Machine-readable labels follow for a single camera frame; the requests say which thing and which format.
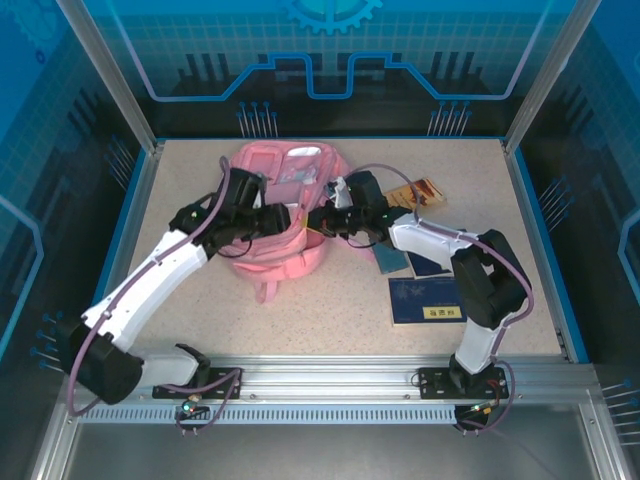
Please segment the pink backpack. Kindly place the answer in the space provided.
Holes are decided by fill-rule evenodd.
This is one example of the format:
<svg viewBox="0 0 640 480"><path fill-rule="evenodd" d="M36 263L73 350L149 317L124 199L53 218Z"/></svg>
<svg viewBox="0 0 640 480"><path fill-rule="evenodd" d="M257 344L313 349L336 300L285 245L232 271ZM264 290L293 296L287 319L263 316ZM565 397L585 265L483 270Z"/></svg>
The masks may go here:
<svg viewBox="0 0 640 480"><path fill-rule="evenodd" d="M233 155L230 166L263 177L265 203L284 205L290 216L284 232L236 240L219 252L238 275L253 284L256 300L268 302L280 282L312 273L329 245L341 243L307 229L306 216L330 198L327 185L340 183L351 167L328 144L277 140L244 145Z"/></svg>

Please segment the brown cover book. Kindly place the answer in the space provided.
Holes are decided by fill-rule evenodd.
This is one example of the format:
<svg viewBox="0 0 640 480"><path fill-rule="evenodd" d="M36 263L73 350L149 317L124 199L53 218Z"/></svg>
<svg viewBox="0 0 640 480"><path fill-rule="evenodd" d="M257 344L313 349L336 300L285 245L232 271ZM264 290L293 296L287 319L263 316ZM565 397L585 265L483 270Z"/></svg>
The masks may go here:
<svg viewBox="0 0 640 480"><path fill-rule="evenodd" d="M427 177L388 190L384 196L391 207L420 210L446 201L444 193Z"/></svg>

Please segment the grey-blue thin notebook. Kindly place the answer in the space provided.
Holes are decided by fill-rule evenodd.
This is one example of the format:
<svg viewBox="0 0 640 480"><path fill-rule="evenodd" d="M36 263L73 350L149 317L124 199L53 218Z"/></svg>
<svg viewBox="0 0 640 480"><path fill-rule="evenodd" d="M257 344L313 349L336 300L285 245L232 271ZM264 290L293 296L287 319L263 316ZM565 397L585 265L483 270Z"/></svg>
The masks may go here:
<svg viewBox="0 0 640 480"><path fill-rule="evenodd" d="M392 249L383 244L372 247L376 263L383 275L392 274L409 268L409 262L404 252Z"/></svg>

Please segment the dark blue yellow-label book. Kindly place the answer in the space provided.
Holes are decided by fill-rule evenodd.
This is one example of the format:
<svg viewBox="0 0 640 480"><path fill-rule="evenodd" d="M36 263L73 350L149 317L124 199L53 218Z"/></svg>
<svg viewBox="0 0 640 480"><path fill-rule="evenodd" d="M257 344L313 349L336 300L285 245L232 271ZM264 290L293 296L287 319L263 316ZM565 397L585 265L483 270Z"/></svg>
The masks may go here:
<svg viewBox="0 0 640 480"><path fill-rule="evenodd" d="M394 326L465 323L467 320L451 277L392 278L388 284Z"/></svg>

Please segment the aluminium cross beam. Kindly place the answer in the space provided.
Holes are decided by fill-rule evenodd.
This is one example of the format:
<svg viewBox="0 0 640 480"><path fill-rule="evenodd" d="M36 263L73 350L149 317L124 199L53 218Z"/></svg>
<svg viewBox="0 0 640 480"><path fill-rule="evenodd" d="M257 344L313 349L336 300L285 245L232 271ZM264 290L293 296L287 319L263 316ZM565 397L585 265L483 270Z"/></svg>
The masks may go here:
<svg viewBox="0 0 640 480"><path fill-rule="evenodd" d="M603 399L595 369L559 356L506 356L516 406L584 404ZM217 355L215 367L243 370L245 404L396 404L420 402L421 367L447 367L447 355Z"/></svg>

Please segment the blue printed rear panel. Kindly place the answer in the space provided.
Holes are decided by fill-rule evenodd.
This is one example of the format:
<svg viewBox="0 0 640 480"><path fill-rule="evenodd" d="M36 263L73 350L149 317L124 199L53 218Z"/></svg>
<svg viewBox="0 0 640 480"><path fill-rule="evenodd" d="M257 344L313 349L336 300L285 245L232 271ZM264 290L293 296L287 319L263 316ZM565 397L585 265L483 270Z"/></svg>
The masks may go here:
<svg viewBox="0 0 640 480"><path fill-rule="evenodd" d="M502 136L566 0L87 0L163 138Z"/></svg>

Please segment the blue printed side panel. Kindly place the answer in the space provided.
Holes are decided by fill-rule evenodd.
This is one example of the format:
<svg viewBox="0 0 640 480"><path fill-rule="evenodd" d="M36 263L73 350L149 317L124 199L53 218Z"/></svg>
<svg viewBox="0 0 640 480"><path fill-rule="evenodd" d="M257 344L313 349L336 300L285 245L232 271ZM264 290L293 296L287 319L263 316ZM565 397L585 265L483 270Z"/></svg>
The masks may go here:
<svg viewBox="0 0 640 480"><path fill-rule="evenodd" d="M56 0L0 0L0 480L33 469L141 148Z"/></svg>
<svg viewBox="0 0 640 480"><path fill-rule="evenodd" d="M608 409L640 480L640 0L602 0L517 148Z"/></svg>

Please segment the aluminium table side rail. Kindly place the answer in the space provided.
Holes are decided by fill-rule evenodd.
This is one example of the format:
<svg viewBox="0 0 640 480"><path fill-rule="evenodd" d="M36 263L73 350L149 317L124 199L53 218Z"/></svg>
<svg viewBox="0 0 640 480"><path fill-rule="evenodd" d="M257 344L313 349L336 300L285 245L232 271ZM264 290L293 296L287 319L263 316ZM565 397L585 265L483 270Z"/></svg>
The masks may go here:
<svg viewBox="0 0 640 480"><path fill-rule="evenodd" d="M583 363L586 350L523 156L519 149L504 156L558 342L568 362Z"/></svg>
<svg viewBox="0 0 640 480"><path fill-rule="evenodd" d="M164 146L165 141L161 139L153 154L142 150L136 160L96 287L95 300L98 293L103 298L108 297L128 275Z"/></svg>

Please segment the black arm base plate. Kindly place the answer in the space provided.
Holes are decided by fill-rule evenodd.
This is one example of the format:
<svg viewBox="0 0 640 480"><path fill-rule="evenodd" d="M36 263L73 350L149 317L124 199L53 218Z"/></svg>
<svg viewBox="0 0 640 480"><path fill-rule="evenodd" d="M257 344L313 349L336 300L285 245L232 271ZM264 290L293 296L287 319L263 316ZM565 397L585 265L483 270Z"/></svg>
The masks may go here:
<svg viewBox="0 0 640 480"><path fill-rule="evenodd" d="M422 367L412 377L422 400L508 399L510 391L505 370L489 365L475 375L449 367Z"/></svg>
<svg viewBox="0 0 640 480"><path fill-rule="evenodd" d="M190 395L199 395L205 400L223 400L228 391L229 398L240 397L243 371L240 368L209 368L206 374L197 374L188 384L178 389L167 386L154 386L152 397L161 400L186 399Z"/></svg>

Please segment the aluminium frame post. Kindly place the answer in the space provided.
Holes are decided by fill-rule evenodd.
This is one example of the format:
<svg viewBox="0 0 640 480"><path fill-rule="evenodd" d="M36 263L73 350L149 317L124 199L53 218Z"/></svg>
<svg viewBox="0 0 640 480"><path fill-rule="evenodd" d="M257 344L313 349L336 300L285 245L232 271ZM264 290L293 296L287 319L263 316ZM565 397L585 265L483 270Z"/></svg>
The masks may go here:
<svg viewBox="0 0 640 480"><path fill-rule="evenodd" d="M513 156L533 124L602 0L576 0L505 136L503 151Z"/></svg>
<svg viewBox="0 0 640 480"><path fill-rule="evenodd" d="M159 141L149 123L152 99L131 83L83 0L55 0L73 33L91 60L140 146L151 156L161 155Z"/></svg>

